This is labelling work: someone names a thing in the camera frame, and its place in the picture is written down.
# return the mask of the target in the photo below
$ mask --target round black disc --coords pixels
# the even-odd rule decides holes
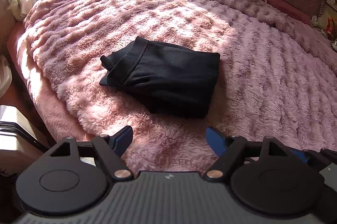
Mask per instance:
[[[105,193],[108,183],[102,170],[80,160],[58,159],[31,165],[16,181],[17,194],[29,210],[45,216],[72,214]]]
[[[260,213],[291,217],[308,212],[317,202],[324,179],[288,157],[268,157],[238,168],[231,177],[238,199]]]

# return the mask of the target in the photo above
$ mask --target pink fluffy blanket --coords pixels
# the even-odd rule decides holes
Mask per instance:
[[[215,160],[207,126],[337,149],[337,54],[321,34],[260,0],[40,0],[25,27],[33,60],[87,133],[133,127],[124,159],[134,171],[205,171]],[[138,35],[221,54],[205,119],[153,115],[99,86],[100,56]]]

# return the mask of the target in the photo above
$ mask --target metal pin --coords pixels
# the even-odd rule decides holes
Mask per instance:
[[[129,170],[117,170],[114,172],[115,177],[119,179],[126,179],[127,177],[131,176],[131,172]]]
[[[206,173],[210,179],[218,179],[223,176],[223,172],[219,170],[210,170]]]

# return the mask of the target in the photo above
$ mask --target black clothing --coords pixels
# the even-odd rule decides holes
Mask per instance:
[[[100,85],[131,94],[151,113],[204,118],[218,79],[220,54],[137,37],[101,61],[108,72]]]

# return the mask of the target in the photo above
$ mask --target pink bed sheet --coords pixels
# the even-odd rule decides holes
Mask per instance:
[[[31,57],[28,57],[24,39],[25,29],[22,23],[16,23],[7,41],[7,48],[15,68],[25,85],[30,97],[47,129],[55,140],[65,136],[74,136],[77,141],[87,141],[92,135],[87,134],[78,120],[71,116],[65,102],[60,101],[51,89],[49,81],[43,77]]]

